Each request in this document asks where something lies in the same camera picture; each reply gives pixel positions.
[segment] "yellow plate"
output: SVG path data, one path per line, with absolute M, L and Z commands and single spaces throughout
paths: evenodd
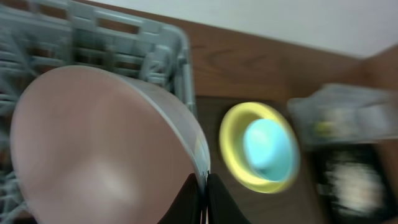
M 263 103 L 241 103 L 232 107 L 224 116 L 220 127 L 221 154 L 229 171 L 245 187 L 260 193 L 277 193 L 286 189 L 297 176 L 297 168 L 285 182 L 271 182 L 254 174 L 245 160 L 243 152 L 243 134 L 247 126 L 257 119 L 271 119 L 288 132 L 289 139 L 296 145 L 297 141 L 288 122 L 274 108 Z

